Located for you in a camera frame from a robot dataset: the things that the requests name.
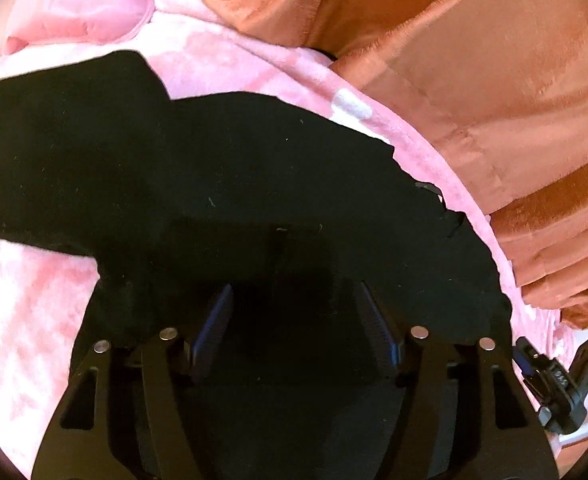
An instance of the pink blanket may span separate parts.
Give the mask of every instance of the pink blanket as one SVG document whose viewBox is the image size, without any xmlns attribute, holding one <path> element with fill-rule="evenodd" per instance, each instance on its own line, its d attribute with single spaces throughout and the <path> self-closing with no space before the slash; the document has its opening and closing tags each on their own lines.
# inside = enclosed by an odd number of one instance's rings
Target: pink blanket
<svg viewBox="0 0 588 480">
<path fill-rule="evenodd" d="M 0 58 L 0 78 L 118 49 L 139 51 L 174 99 L 238 90 L 274 95 L 393 144 L 401 168 L 440 187 L 447 206 L 465 212 L 491 249 L 514 307 L 514 339 L 526 335 L 539 350 L 570 363 L 573 333 L 558 312 L 523 303 L 489 222 L 443 158 L 409 124 L 329 70 L 321 54 L 246 38 L 224 27 L 200 0 L 155 0 L 151 21 L 133 40 L 28 46 Z M 0 447 L 28 478 L 66 387 L 74 338 L 97 279 L 90 258 L 0 240 Z"/>
</svg>

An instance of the velvet fabric fold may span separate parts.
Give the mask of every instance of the velvet fabric fold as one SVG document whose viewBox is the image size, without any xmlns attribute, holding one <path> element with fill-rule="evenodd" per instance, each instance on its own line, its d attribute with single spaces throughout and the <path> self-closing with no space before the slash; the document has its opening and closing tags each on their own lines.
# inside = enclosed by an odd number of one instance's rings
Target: velvet fabric fold
<svg viewBox="0 0 588 480">
<path fill-rule="evenodd" d="M 588 328 L 588 0 L 203 0 L 335 55 L 467 186 L 525 300 Z"/>
</svg>

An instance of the silver rivet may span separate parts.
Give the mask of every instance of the silver rivet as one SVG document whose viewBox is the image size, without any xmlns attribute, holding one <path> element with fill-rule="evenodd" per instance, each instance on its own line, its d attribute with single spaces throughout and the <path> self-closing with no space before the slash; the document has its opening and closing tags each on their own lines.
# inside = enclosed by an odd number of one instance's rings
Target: silver rivet
<svg viewBox="0 0 588 480">
<path fill-rule="evenodd" d="M 105 339 L 101 339 L 100 341 L 97 341 L 96 343 L 94 343 L 94 351 L 97 354 L 104 354 L 109 349 L 110 349 L 110 342 Z"/>
<path fill-rule="evenodd" d="M 413 326 L 410 332 L 416 339 L 426 339 L 429 335 L 429 330 L 423 326 Z"/>
<path fill-rule="evenodd" d="M 176 336 L 178 336 L 178 330 L 176 330 L 173 326 L 170 326 L 168 328 L 162 329 L 159 336 L 163 341 L 171 341 Z"/>
<path fill-rule="evenodd" d="M 478 344 L 480 345 L 480 348 L 487 350 L 488 352 L 491 352 L 496 348 L 496 342 L 491 337 L 483 337 Z"/>
</svg>

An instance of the black cloth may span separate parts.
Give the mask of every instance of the black cloth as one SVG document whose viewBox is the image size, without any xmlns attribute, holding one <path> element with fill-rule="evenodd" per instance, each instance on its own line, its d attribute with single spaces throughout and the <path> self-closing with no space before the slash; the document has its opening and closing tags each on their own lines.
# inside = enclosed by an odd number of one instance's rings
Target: black cloth
<svg viewBox="0 0 588 480">
<path fill-rule="evenodd" d="M 446 340 L 511 343 L 490 251 L 392 153 L 272 97 L 172 102 L 117 52 L 0 81 L 0 238 L 98 261 L 72 370 L 234 284 L 209 382 L 184 394 L 223 478 L 372 478 L 401 396 L 337 284 Z"/>
</svg>

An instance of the pink fabric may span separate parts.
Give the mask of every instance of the pink fabric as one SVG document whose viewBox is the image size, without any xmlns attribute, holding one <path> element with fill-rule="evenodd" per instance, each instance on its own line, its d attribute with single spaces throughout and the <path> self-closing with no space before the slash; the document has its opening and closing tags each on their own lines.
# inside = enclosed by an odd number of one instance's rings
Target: pink fabric
<svg viewBox="0 0 588 480">
<path fill-rule="evenodd" d="M 154 0 L 16 0 L 3 52 L 28 44 L 129 40 L 153 12 Z"/>
<path fill-rule="evenodd" d="M 386 140 L 401 168 L 440 187 L 447 206 L 465 212 L 490 248 L 514 307 L 514 339 L 526 335 L 538 349 L 569 364 L 573 333 L 560 325 L 559 312 L 523 303 L 488 219 L 416 130 L 329 70 L 330 61 L 315 51 L 244 37 L 225 28 L 200 0 L 155 0 L 155 7 L 151 21 L 131 41 L 28 46 L 0 58 L 0 78 L 132 49 L 147 59 L 173 99 L 259 92 Z M 66 387 L 74 337 L 97 279 L 89 258 L 0 241 L 0 446 L 28 476 Z"/>
</svg>

